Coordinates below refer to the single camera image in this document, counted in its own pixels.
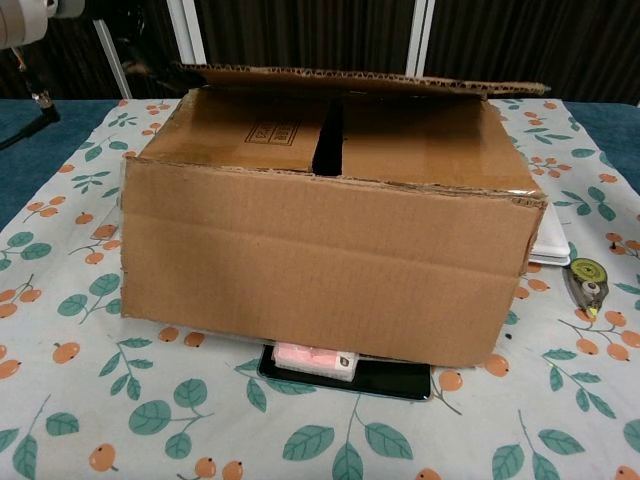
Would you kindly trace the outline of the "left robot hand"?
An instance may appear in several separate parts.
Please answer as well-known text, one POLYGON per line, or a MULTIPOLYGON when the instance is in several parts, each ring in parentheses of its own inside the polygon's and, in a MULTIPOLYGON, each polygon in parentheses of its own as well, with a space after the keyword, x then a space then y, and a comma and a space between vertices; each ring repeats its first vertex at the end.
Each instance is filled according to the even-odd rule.
POLYGON ((160 78, 166 76, 169 73, 169 70, 163 65, 157 67, 133 60, 127 60, 123 62, 121 66, 126 75, 140 75, 160 78))

